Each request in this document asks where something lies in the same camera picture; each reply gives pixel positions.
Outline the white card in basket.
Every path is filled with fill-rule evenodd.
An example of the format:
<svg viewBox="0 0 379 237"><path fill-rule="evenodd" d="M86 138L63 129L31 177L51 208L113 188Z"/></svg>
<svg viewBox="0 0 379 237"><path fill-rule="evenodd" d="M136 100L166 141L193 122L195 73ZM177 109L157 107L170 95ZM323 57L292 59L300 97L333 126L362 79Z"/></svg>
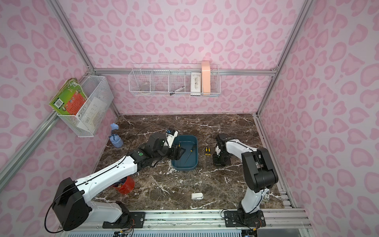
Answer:
<svg viewBox="0 0 379 237"><path fill-rule="evenodd" d="M190 95L191 96L201 96L201 73L191 72L190 76Z"/></svg>

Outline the pink box in basket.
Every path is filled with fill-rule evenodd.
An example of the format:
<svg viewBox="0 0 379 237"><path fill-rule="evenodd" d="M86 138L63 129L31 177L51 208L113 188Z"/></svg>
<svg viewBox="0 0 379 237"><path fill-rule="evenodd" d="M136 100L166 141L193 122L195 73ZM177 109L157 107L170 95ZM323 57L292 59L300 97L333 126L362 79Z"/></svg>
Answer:
<svg viewBox="0 0 379 237"><path fill-rule="evenodd" d="M201 62L201 74L202 74L202 93L209 95L211 93L211 68L209 61Z"/></svg>

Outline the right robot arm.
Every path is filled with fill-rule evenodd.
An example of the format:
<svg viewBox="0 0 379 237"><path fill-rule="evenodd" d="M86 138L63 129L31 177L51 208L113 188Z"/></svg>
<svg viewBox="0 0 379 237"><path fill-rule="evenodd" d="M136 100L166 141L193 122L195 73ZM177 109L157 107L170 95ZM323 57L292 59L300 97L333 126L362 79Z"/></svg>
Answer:
<svg viewBox="0 0 379 237"><path fill-rule="evenodd" d="M266 148L253 148L226 134L218 134L215 153L212 155L214 165L231 164L232 155L242 161L248 187L240 208L243 214L255 214L260 210L265 195L278 182L277 171Z"/></svg>

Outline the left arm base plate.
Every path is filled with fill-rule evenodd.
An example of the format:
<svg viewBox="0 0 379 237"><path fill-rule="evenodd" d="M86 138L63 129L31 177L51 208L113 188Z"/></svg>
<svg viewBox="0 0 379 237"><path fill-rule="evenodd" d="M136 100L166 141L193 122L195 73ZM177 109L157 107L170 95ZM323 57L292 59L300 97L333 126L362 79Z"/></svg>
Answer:
<svg viewBox="0 0 379 237"><path fill-rule="evenodd" d="M137 228L142 229L144 227L146 218L146 212L137 211L137 212L129 212L123 213L119 219L115 222L104 222L102 225L103 229L130 229Z"/></svg>

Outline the small white eraser block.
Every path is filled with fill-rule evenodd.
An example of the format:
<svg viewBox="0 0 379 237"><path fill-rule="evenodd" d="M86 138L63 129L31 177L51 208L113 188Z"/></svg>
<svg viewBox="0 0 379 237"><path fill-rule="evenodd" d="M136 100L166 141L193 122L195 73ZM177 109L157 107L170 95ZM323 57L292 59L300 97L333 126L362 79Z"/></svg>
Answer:
<svg viewBox="0 0 379 237"><path fill-rule="evenodd" d="M204 198L203 193L192 193L191 199L193 200L202 200Z"/></svg>

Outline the green red booklet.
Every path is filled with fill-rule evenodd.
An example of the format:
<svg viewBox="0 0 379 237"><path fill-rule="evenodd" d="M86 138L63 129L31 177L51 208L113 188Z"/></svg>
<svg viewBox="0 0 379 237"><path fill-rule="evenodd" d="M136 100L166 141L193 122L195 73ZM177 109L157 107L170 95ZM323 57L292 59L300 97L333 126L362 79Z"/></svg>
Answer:
<svg viewBox="0 0 379 237"><path fill-rule="evenodd" d="M87 96L82 86L76 78L71 78L64 83L49 105L60 115L76 116L86 101Z"/></svg>

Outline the grey cup in basket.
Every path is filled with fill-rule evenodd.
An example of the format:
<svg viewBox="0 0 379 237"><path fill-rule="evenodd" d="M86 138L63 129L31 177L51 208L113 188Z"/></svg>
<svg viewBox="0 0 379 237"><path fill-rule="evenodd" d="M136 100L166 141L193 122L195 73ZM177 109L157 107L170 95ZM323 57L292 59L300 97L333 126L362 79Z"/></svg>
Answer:
<svg viewBox="0 0 379 237"><path fill-rule="evenodd" d="M151 91L151 85L150 85L150 83L149 82L143 82L140 85L140 91L143 91L143 92Z"/></svg>

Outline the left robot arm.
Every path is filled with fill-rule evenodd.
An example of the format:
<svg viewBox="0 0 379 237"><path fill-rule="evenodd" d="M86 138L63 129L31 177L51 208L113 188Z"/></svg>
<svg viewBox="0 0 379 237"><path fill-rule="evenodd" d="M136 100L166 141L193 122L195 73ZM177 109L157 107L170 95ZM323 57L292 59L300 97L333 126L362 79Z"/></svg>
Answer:
<svg viewBox="0 0 379 237"><path fill-rule="evenodd" d="M185 149L173 144L178 134L172 128L165 134L154 133L148 142L104 169L75 181L71 178L61 181L49 210L54 211L62 230L71 231L89 222L101 222L106 229L132 229L137 221L122 202L100 203L93 198L123 178L153 167L164 158L179 159Z"/></svg>

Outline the black marker in basket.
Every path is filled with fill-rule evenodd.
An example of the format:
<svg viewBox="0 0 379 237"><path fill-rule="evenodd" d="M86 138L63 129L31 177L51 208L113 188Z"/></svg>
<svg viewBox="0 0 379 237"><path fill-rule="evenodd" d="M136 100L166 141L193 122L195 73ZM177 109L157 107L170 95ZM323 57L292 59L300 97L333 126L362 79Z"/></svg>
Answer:
<svg viewBox="0 0 379 237"><path fill-rule="evenodd" d="M183 91L183 90L185 90L185 86L180 87L179 89L176 89L176 90L170 92L169 95L170 95L170 96L173 96L173 95L176 94L177 92L181 92L181 91Z"/></svg>

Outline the white papers in basket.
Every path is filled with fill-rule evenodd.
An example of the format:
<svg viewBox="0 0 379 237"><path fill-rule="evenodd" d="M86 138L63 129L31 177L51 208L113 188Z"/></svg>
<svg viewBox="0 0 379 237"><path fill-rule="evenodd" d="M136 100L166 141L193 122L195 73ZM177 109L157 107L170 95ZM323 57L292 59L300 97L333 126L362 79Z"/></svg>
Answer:
<svg viewBox="0 0 379 237"><path fill-rule="evenodd" d="M91 101L88 100L77 114L79 118L77 127L94 134L99 123L102 121L106 108L107 103L97 97Z"/></svg>

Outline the white mesh side basket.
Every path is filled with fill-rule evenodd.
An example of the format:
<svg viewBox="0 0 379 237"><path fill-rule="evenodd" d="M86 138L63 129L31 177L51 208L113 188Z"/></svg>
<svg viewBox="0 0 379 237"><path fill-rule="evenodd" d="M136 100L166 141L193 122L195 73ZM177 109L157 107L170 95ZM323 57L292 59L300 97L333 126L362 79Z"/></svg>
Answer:
<svg viewBox="0 0 379 237"><path fill-rule="evenodd" d="M94 137L114 96L104 76L89 76L82 84L86 101L75 115L58 117L78 136Z"/></svg>

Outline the blue spray bottle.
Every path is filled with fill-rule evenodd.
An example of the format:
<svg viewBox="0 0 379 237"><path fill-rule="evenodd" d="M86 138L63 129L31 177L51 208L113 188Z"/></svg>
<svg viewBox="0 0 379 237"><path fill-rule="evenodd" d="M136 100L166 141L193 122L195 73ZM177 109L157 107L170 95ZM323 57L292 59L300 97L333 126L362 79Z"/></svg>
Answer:
<svg viewBox="0 0 379 237"><path fill-rule="evenodd" d="M121 137L116 133L118 129L119 126L117 124L111 124L111 135L109 136L109 140L114 147L121 148L123 146L123 141Z"/></svg>

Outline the teal plastic storage box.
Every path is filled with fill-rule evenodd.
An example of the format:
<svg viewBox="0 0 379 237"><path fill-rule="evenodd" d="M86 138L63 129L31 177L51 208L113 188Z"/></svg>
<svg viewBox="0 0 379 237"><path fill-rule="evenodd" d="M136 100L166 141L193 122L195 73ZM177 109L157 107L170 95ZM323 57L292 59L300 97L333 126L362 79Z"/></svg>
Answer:
<svg viewBox="0 0 379 237"><path fill-rule="evenodd" d="M186 164L186 158L188 154L190 153L190 149L192 148L193 144L198 145L198 140L196 136L194 135L179 135L175 138L174 144L181 143L181 146L186 149L186 152L182 155L182 157L179 160L172 160L171 164L177 171L192 171L194 170L198 165L198 148L194 149L193 153L189 157Z"/></svg>

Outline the red pencil cup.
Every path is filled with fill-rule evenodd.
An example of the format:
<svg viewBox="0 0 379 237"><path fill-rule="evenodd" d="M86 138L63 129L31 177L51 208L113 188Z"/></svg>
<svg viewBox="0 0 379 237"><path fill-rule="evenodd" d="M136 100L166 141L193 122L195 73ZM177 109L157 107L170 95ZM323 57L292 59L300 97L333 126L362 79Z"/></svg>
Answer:
<svg viewBox="0 0 379 237"><path fill-rule="evenodd" d="M112 185L120 194L127 195L135 187L135 181L132 177L127 176Z"/></svg>

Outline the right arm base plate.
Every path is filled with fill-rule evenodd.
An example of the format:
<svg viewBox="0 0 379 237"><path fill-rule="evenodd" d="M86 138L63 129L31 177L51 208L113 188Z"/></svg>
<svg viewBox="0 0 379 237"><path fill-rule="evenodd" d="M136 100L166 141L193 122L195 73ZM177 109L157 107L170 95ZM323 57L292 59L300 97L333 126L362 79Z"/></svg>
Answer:
<svg viewBox="0 0 379 237"><path fill-rule="evenodd" d="M246 214L242 209L238 209L237 211L225 209L221 211L221 217L224 219L226 227L258 229L266 226L265 217L261 210L252 214Z"/></svg>

